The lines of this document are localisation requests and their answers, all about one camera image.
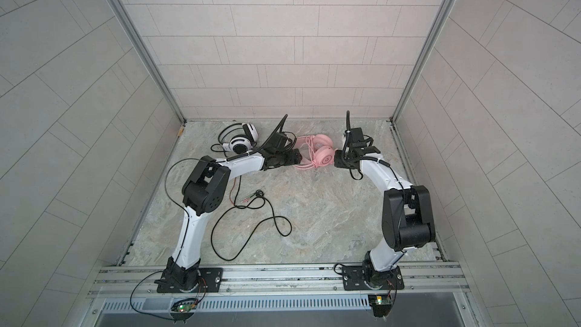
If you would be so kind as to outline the pink headphones with cable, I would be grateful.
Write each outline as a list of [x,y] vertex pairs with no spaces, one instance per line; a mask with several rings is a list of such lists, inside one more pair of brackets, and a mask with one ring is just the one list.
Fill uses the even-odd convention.
[[294,165],[299,170],[310,170],[333,165],[335,148],[334,142],[325,134],[300,136],[295,143],[295,149],[306,148],[307,156],[303,156],[300,163]]

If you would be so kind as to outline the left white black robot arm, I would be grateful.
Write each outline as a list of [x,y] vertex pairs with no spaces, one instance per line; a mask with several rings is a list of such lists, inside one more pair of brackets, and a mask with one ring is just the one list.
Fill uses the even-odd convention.
[[182,187],[185,215],[179,241],[161,277],[157,292],[190,292],[201,285],[201,244],[209,216],[221,204],[228,182],[247,173],[299,164],[302,156],[286,133],[272,133],[257,150],[225,159],[204,156]]

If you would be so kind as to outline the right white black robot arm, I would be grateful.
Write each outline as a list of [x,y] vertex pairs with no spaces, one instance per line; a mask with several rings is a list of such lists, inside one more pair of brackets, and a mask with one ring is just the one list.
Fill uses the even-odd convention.
[[370,289],[395,289],[398,262],[408,251],[435,240],[430,192],[400,177],[374,146],[374,140],[359,127],[346,126],[334,166],[356,171],[361,180],[369,179],[381,193],[382,236],[364,257],[363,280]]

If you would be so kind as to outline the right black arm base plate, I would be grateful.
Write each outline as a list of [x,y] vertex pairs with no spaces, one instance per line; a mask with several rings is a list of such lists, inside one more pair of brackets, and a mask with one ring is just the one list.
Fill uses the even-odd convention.
[[341,275],[345,291],[403,290],[401,269],[378,272],[372,265],[342,266]]

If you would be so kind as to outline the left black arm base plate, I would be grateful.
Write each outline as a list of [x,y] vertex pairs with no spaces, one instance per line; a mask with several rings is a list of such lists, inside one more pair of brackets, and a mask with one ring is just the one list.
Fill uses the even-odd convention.
[[180,266],[167,267],[159,279],[158,293],[218,292],[222,282],[223,269],[219,267]]

